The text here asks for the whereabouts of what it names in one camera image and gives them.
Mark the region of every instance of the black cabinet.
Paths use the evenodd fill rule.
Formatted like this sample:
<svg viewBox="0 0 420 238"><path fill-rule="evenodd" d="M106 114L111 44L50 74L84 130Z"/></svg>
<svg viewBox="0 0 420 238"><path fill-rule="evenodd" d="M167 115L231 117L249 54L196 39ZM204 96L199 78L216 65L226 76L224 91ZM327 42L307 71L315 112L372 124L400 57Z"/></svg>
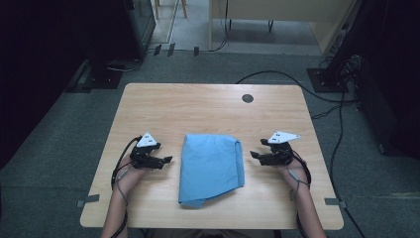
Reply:
<svg viewBox="0 0 420 238"><path fill-rule="evenodd" d="M368 1L372 8L351 43L362 56L362 109L385 155L420 159L420 3Z"/></svg>
<svg viewBox="0 0 420 238"><path fill-rule="evenodd" d="M142 60L154 28L150 0L0 1L0 168L86 59Z"/></svg>

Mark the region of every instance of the folded blue cloth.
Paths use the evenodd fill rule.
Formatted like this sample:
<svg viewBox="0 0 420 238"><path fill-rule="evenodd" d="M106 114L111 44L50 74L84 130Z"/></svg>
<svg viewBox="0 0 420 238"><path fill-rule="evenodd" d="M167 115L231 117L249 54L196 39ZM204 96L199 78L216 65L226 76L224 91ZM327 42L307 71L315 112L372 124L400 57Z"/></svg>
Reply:
<svg viewBox="0 0 420 238"><path fill-rule="evenodd" d="M227 135L187 134L182 148L179 203L201 207L245 184L241 142Z"/></svg>

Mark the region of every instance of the hand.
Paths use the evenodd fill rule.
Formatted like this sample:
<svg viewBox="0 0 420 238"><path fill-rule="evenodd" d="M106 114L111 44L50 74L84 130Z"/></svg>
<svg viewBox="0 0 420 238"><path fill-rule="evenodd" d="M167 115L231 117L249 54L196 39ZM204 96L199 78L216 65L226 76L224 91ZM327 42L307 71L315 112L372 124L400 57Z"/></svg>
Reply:
<svg viewBox="0 0 420 238"><path fill-rule="evenodd" d="M306 177L306 173L302 168L302 165L296 160L293 159L293 161L285 167L274 167L276 170L278 170L279 172L281 172L281 174L283 175L284 180L287 182L287 184L293 189L293 190L297 190L298 187L298 181L290 174L289 170L293 171L295 175L297 175L297 177L305 182L308 183L308 178Z"/></svg>
<svg viewBox="0 0 420 238"><path fill-rule="evenodd" d="M115 176L116 179L113 185L113 190L118 191L118 183L121 192L123 192L123 194L126 197L130 193L130 191L136 186L139 180L146 174L146 172L150 171L150 169L147 168L135 169L134 167L132 167L132 165L130 164L130 155L126 155L123 158L123 160L121 160L119 168L121 169L117 172L117 175Z"/></svg>

